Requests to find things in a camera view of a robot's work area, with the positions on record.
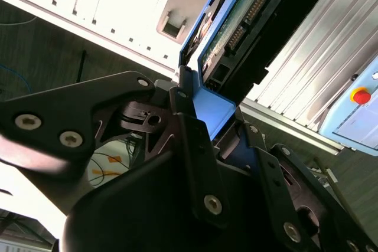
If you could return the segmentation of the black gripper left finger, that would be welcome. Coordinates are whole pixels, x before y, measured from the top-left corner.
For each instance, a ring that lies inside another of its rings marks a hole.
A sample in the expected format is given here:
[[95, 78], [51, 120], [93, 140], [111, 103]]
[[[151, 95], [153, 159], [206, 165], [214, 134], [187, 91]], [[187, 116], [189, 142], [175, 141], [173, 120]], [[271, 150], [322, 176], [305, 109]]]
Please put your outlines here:
[[168, 90], [127, 71], [2, 102], [1, 161], [72, 181], [96, 149], [142, 132], [145, 161], [85, 196], [73, 221], [115, 201], [149, 219], [185, 215], [224, 228], [229, 204], [193, 94], [193, 72], [182, 66], [178, 84]]

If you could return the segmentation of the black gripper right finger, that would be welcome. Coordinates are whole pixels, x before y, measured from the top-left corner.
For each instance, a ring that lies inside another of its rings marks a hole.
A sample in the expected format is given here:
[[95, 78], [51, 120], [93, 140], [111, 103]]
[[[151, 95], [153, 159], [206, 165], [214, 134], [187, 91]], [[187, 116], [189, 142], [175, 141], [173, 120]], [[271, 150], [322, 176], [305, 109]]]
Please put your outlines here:
[[282, 221], [285, 235], [301, 251], [377, 251], [364, 230], [318, 182], [296, 154], [283, 144], [266, 149], [262, 132], [235, 114], [239, 144], [235, 161], [260, 167], [259, 176], [272, 182], [273, 220]]

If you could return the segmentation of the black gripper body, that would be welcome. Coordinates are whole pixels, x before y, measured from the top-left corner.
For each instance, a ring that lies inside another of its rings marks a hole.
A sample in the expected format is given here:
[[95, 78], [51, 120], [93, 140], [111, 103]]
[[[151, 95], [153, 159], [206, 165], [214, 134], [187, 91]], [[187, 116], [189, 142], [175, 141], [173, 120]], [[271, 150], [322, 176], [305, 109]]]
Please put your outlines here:
[[226, 228], [198, 220], [178, 159], [164, 154], [85, 195], [72, 209], [61, 251], [283, 251], [249, 174], [218, 165], [230, 202]]

